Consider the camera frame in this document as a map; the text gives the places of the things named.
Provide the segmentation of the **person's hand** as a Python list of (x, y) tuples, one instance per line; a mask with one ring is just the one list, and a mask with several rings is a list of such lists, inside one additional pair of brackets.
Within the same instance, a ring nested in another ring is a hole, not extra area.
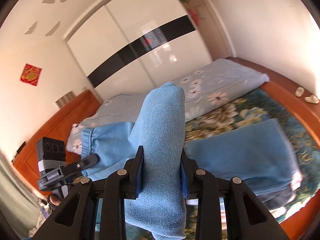
[(54, 211), (61, 203), (61, 200), (54, 194), (49, 195), (47, 200), (52, 211)]

